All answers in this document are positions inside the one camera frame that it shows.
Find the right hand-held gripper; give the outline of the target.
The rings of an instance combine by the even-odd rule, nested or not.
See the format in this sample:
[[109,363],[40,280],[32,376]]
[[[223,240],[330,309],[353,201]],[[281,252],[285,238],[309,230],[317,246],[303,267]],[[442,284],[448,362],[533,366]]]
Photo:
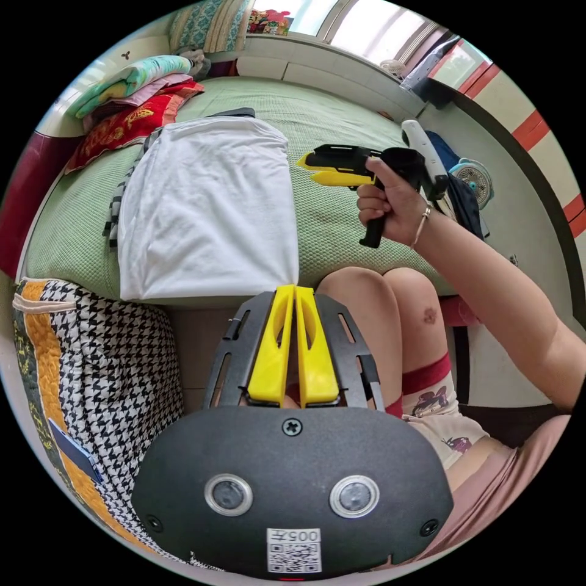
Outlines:
[[[381,159],[390,169],[404,179],[415,191],[419,192],[431,212],[429,227],[425,229],[424,248],[451,248],[452,221],[431,204],[448,186],[448,175],[436,173],[431,160],[411,148],[388,148],[382,152],[372,151],[361,146],[321,145],[303,155],[297,166],[313,170],[312,180],[326,187],[359,187],[374,185],[382,188],[376,176],[366,168],[368,158]],[[385,220],[370,221],[360,244],[368,248],[378,248],[383,237]]]

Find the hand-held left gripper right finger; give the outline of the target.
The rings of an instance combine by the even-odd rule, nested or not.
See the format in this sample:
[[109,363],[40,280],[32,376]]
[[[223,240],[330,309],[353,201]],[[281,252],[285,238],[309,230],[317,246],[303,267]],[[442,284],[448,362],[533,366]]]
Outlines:
[[298,383],[302,408],[335,404],[339,386],[311,288],[295,288]]

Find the person's right hand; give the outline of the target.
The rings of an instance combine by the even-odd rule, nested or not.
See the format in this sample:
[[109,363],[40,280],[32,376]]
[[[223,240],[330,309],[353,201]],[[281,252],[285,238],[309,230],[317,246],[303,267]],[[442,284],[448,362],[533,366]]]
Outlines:
[[390,169],[381,159],[370,157],[366,168],[382,182],[383,187],[362,185],[357,190],[358,218],[366,226],[383,218],[383,237],[404,244],[423,254],[425,229],[432,219],[428,204],[419,192]]

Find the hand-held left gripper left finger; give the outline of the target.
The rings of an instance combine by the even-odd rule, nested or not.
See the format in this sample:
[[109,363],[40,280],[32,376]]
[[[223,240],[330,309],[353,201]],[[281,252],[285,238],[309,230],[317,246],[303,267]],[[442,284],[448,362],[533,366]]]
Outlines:
[[272,296],[247,386],[254,404],[284,405],[294,297],[293,284],[278,287]]

